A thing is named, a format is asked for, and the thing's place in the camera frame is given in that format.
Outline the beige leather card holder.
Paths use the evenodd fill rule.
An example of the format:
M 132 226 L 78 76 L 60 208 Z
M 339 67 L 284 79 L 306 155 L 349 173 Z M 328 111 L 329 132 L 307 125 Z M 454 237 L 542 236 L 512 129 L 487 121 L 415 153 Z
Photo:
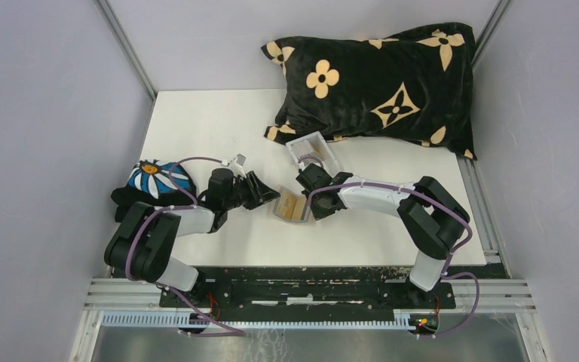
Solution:
M 291 225 L 308 224 L 311 221 L 311 210 L 307 206 L 307 198 L 281 186 L 280 197 L 276 198 L 269 209 L 275 219 Z

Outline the clear plastic card box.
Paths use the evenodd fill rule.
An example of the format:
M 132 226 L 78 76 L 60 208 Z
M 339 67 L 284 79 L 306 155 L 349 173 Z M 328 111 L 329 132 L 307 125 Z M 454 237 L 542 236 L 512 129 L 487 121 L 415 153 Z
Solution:
M 330 175 L 342 171 L 337 158 L 320 132 L 299 137 L 286 143 L 290 157 L 298 168 L 309 164 L 321 165 Z

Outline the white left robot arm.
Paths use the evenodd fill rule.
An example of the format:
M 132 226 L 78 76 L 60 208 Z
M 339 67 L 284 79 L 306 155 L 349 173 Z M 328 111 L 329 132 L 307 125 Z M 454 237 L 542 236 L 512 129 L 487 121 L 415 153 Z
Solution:
M 236 176 L 228 168 L 215 169 L 207 189 L 195 206 L 155 209 L 144 202 L 130 207 L 104 252 L 105 264 L 124 270 L 132 280 L 176 288 L 191 307 L 207 297 L 207 286 L 198 281 L 201 272 L 172 256 L 178 237 L 217 232 L 230 210 L 254 210 L 280 197 L 250 171 Z

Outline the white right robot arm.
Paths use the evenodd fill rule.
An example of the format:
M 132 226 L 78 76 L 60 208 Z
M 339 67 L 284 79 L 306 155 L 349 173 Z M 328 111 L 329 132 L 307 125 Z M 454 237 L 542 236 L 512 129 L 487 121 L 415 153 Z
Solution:
M 455 252 L 473 236 L 468 212 L 431 176 L 416 183 L 384 183 L 347 172 L 330 176 L 310 164 L 296 179 L 317 220 L 355 209 L 401 220 L 418 249 L 405 288 L 407 302 L 416 308 L 435 299 L 435 286 L 446 277 Z

